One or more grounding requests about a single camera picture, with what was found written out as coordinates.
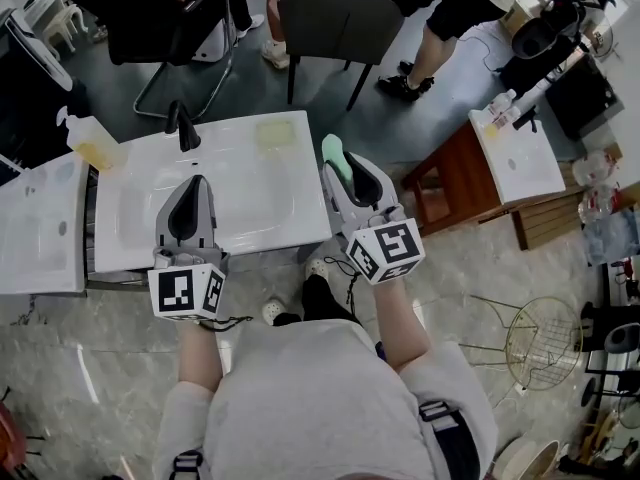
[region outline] soap dispenser pump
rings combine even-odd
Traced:
[[[126,154],[120,144],[94,116],[76,117],[62,107],[56,116],[58,126],[65,123],[69,130],[67,146],[98,171],[106,171],[125,163]]]

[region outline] white sandal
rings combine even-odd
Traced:
[[[307,262],[304,270],[304,278],[309,279],[312,275],[323,277],[325,281],[329,281],[329,267],[321,259],[313,259]]]
[[[273,325],[273,321],[278,315],[286,313],[287,308],[278,299],[269,299],[264,306],[262,306],[262,318],[268,325]]]

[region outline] fiducial marker cube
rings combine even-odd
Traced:
[[[424,259],[415,219],[353,232],[347,256],[370,284],[406,276]]]
[[[210,263],[150,270],[153,313],[169,320],[215,320],[225,275]]]

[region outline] washbasin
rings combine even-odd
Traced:
[[[558,160],[539,120],[536,132],[531,123],[519,130],[508,124],[491,135],[485,133],[480,117],[477,110],[469,112],[502,204],[565,190]]]
[[[87,173],[70,153],[0,187],[0,293],[84,290]]]
[[[127,163],[101,173],[97,272],[153,266],[156,216],[193,175],[211,186],[216,243],[232,255],[331,237],[306,112],[196,125],[200,146],[180,151],[177,133],[122,144]]]

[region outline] metal chair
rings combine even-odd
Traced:
[[[233,64],[229,0],[72,0],[98,17],[109,32],[109,55],[114,64],[162,64],[136,98],[137,114],[167,118],[167,114],[140,109],[140,103],[168,64],[189,63],[216,25],[224,20],[227,65],[199,119],[217,96]]]
[[[360,94],[371,67],[382,58],[402,28],[404,17],[391,0],[280,0],[289,64],[288,102],[293,102],[296,65],[301,57],[325,57],[365,64],[347,111]]]

